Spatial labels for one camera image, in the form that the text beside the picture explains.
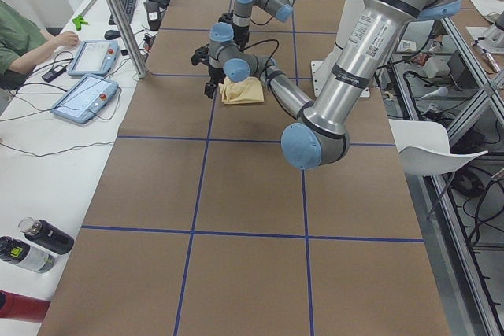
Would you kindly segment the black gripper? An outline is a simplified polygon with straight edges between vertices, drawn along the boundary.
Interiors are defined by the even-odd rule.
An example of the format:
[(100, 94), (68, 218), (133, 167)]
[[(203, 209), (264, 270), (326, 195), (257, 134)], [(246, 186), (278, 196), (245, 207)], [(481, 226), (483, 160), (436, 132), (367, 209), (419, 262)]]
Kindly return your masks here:
[(237, 25), (233, 25), (234, 31), (234, 42), (238, 47), (245, 47), (249, 42), (250, 38), (250, 27), (240, 27)]
[(225, 73), (223, 68), (216, 68), (210, 65), (208, 67), (208, 72), (209, 72), (209, 77), (210, 77), (210, 82), (207, 82), (205, 84), (204, 88), (204, 94), (208, 98), (214, 98), (216, 90), (217, 90), (217, 85), (219, 83), (223, 83), (225, 79)]

